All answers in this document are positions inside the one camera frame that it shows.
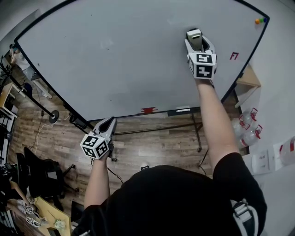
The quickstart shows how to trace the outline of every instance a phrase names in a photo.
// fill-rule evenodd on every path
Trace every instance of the white wall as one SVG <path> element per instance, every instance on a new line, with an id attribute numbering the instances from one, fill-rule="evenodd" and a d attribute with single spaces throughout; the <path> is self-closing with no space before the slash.
<path id="1" fill-rule="evenodd" d="M 2 0 L 0 2 L 0 40 L 34 11 L 41 14 L 64 0 Z"/>
<path id="2" fill-rule="evenodd" d="M 9 51 L 9 45 L 30 23 L 40 16 L 40 11 L 37 10 L 18 23 L 9 33 L 0 41 L 0 56 L 5 55 Z"/>
<path id="3" fill-rule="evenodd" d="M 261 140 L 250 153 L 295 136 L 295 3 L 293 0 L 247 0 L 271 18 L 251 66 L 261 89 L 242 105 L 258 108 Z M 295 165 L 258 176 L 268 205 L 268 236 L 287 236 L 295 227 Z"/>

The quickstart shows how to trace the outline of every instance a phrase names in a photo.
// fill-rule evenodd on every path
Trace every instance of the desk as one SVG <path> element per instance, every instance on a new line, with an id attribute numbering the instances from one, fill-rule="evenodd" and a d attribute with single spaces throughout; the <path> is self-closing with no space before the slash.
<path id="1" fill-rule="evenodd" d="M 38 228 L 38 230 L 44 234 L 45 236 L 50 236 L 47 228 L 54 228 L 53 224 L 56 219 L 61 219 L 65 221 L 65 229 L 59 230 L 59 233 L 61 236 L 71 236 L 71 218 L 66 213 L 60 211 L 55 206 L 51 205 L 49 202 L 45 201 L 41 197 L 35 198 L 35 205 L 39 209 L 39 215 L 40 217 L 46 217 L 48 224 L 43 225 Z"/>
<path id="2" fill-rule="evenodd" d="M 247 66 L 243 76 L 239 78 L 236 83 L 248 85 L 251 86 L 251 88 L 239 98 L 239 102 L 235 105 L 235 108 L 238 108 L 240 105 L 242 105 L 257 88 L 261 87 L 261 84 L 250 65 Z"/>
<path id="3" fill-rule="evenodd" d="M 24 95 L 23 92 L 21 92 L 13 83 L 10 83 L 10 84 L 7 84 L 3 87 L 2 89 L 2 93 L 0 95 L 0 109 L 1 110 L 4 110 L 4 112 L 8 113 L 9 115 L 12 115 L 13 117 L 17 118 L 17 116 L 12 113 L 11 111 L 9 111 L 4 105 L 5 105 L 5 102 L 6 102 L 6 99 L 8 97 L 8 95 L 10 94 L 10 96 L 12 96 L 13 98 L 15 98 L 15 96 L 13 96 L 10 91 L 11 89 L 14 88 L 16 89 L 24 98 L 26 97 Z"/>

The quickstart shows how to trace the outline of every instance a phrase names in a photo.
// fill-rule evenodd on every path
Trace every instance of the drawing on whiteboard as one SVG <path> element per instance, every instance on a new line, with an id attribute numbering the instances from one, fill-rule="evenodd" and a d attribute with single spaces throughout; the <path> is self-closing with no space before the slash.
<path id="1" fill-rule="evenodd" d="M 147 114 L 147 113 L 153 113 L 154 111 L 157 111 L 158 109 L 155 109 L 156 107 L 147 107 L 147 108 L 142 108 L 142 113 Z"/>
<path id="2" fill-rule="evenodd" d="M 236 56 L 236 57 L 235 57 L 235 60 L 236 60 L 236 58 L 238 57 L 238 55 L 239 55 L 239 53 L 235 53 L 235 52 L 233 52 L 233 53 L 231 54 L 231 56 L 230 56 L 230 60 L 231 60 L 234 56 Z"/>

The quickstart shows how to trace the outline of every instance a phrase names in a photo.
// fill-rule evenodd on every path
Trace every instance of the table leg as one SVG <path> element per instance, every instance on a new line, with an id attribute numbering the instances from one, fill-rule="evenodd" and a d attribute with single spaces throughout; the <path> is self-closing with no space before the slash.
<path id="1" fill-rule="evenodd" d="M 13 114 L 11 111 L 9 111 L 5 106 L 1 107 L 1 109 L 3 109 L 6 113 L 14 116 L 15 118 L 17 118 L 17 115 Z"/>
<path id="2" fill-rule="evenodd" d="M 22 91 L 20 91 L 19 89 L 18 89 L 18 87 L 17 86 L 15 86 L 15 84 L 12 84 L 12 87 L 15 89 L 15 90 L 17 90 L 24 98 L 26 97 L 26 95 L 24 95 L 24 93 L 22 92 Z"/>
<path id="3" fill-rule="evenodd" d="M 15 96 L 13 94 L 9 93 L 9 95 L 15 99 Z"/>

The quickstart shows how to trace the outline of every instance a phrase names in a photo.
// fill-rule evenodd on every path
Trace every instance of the black t-shirt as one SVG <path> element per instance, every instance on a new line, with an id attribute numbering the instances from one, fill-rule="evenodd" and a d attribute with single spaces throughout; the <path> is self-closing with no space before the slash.
<path id="1" fill-rule="evenodd" d="M 231 153 L 216 165 L 213 179 L 173 166 L 135 174 L 101 206 L 87 207 L 72 235 L 240 235 L 230 200 L 245 198 L 266 220 L 266 203 L 242 157 Z"/>

